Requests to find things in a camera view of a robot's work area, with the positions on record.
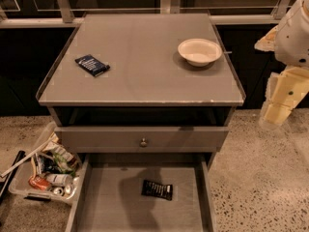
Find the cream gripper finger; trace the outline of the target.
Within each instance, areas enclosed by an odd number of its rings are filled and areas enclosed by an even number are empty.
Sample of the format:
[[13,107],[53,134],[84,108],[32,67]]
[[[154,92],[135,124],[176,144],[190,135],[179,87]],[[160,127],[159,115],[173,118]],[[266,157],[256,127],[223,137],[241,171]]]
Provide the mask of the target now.
[[287,66],[281,73],[272,72],[267,81],[259,124],[282,126],[292,111],[309,93],[309,69]]
[[263,37],[261,37],[254,44],[254,48],[264,52],[273,51],[277,29],[278,26],[274,26],[273,28],[271,28]]

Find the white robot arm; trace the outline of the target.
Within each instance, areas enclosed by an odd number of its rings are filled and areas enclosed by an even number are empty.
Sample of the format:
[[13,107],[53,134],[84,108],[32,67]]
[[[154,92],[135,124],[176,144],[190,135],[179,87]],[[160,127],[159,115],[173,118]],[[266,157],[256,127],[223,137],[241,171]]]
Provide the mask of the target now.
[[296,0],[254,47],[273,51],[275,59],[286,65],[281,73],[270,74],[260,113],[260,126],[275,130],[309,93],[309,0]]

